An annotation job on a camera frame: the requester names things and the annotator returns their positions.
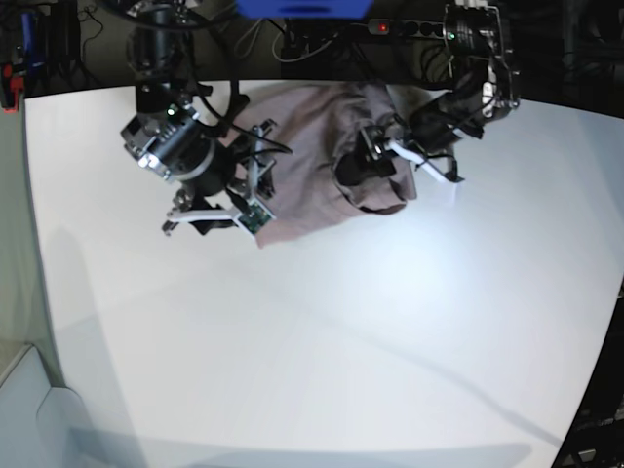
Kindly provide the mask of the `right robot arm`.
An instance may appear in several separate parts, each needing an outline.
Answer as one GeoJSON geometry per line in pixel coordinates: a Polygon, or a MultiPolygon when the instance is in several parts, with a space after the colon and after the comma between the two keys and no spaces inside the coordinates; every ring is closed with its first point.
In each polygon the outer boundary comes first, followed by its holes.
{"type": "Polygon", "coordinates": [[[251,237],[275,215],[272,169],[290,149],[270,138],[271,119],[245,129],[236,118],[250,99],[230,81],[224,112],[199,82],[192,34],[213,33],[216,19],[193,12],[183,1],[103,1],[108,13],[134,26],[127,61],[135,74],[136,114],[121,132],[137,165],[165,182],[179,184],[162,226],[171,235],[189,224],[202,235],[237,227],[251,237]]]}

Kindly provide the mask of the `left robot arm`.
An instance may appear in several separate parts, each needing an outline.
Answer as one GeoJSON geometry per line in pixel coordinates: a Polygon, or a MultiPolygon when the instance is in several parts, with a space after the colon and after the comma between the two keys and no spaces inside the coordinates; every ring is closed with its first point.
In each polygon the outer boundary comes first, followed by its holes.
{"type": "Polygon", "coordinates": [[[359,131],[355,149],[334,171],[343,186],[395,174],[403,159],[454,194],[458,173],[454,145],[482,138],[487,124],[520,104],[509,23],[496,1],[449,1],[443,20],[449,78],[431,85],[441,95],[402,118],[359,131]]]}

